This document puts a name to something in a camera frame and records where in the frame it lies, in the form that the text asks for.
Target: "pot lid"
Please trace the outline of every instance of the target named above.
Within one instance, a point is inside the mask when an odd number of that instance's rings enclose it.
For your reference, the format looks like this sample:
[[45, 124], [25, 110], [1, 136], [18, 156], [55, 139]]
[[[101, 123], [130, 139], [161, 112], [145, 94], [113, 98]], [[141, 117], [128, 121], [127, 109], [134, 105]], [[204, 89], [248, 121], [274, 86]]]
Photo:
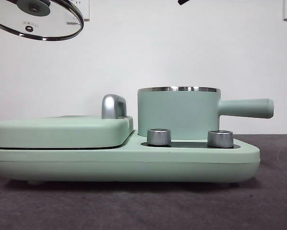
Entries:
[[0, 0], [0, 28], [18, 36], [67, 40], [83, 25], [81, 12], [69, 0]]

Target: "gray carpet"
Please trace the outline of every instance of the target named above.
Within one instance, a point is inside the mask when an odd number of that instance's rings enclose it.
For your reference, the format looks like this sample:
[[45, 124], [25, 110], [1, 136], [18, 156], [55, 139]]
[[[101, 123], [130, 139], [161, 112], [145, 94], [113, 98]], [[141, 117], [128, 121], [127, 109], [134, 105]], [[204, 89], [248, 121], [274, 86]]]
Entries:
[[46, 183], [0, 176], [0, 230], [287, 230], [287, 135], [236, 135], [261, 149], [239, 184]]

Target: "silver handle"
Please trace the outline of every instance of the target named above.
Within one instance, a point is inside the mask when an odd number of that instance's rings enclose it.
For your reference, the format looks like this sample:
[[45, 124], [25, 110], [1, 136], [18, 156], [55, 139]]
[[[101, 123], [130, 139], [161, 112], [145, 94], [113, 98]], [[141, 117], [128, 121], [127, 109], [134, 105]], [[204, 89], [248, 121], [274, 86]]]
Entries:
[[117, 119], [126, 116], [126, 101], [115, 94], [107, 94], [102, 102], [102, 119]]

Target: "mint green saucepan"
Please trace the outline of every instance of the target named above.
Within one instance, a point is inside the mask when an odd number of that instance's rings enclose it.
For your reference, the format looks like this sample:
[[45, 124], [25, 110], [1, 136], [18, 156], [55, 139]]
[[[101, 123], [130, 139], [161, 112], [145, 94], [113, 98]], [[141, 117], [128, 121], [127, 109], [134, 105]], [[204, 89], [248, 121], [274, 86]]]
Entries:
[[219, 130], [221, 115], [273, 117], [270, 99], [222, 101], [219, 89], [207, 87], [155, 87], [138, 91], [138, 134], [150, 128], [171, 130], [172, 139], [206, 139]]

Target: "mint green appliance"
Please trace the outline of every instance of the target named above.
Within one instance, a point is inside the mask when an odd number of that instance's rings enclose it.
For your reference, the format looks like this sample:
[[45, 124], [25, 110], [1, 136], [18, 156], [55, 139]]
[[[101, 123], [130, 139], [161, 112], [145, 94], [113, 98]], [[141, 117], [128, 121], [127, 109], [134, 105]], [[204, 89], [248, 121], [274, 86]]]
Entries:
[[[176, 89], [185, 91], [185, 87]], [[210, 100], [209, 93], [200, 91], [206, 88], [187, 89], [198, 93], [205, 103]], [[147, 106], [141, 92], [139, 90], [138, 93], [139, 113], [142, 105]], [[210, 106], [217, 108], [215, 101], [221, 103], [218, 92], [212, 95], [215, 99]], [[164, 97], [163, 102], [166, 99], [172, 103], [171, 97]], [[242, 114], [263, 114], [264, 117], [273, 114], [271, 100], [268, 100], [268, 106], [264, 103], [259, 105], [247, 103], [248, 110]], [[237, 113], [238, 106], [230, 105], [229, 108]], [[150, 112], [154, 114], [153, 119], [163, 119], [161, 112]], [[189, 117], [187, 113], [190, 112], [183, 111], [184, 117]], [[216, 126], [212, 128], [218, 127], [218, 111], [215, 109], [214, 112]], [[260, 163], [259, 149], [233, 139], [231, 132], [210, 132], [208, 126], [203, 139], [190, 139], [188, 136], [181, 139], [174, 138], [176, 131], [162, 127], [160, 120], [154, 124], [148, 127], [146, 135], [133, 130], [133, 119], [126, 115], [125, 99], [114, 94], [104, 97], [101, 116], [2, 121], [0, 174], [30, 184], [45, 181], [234, 183], [255, 175]]]

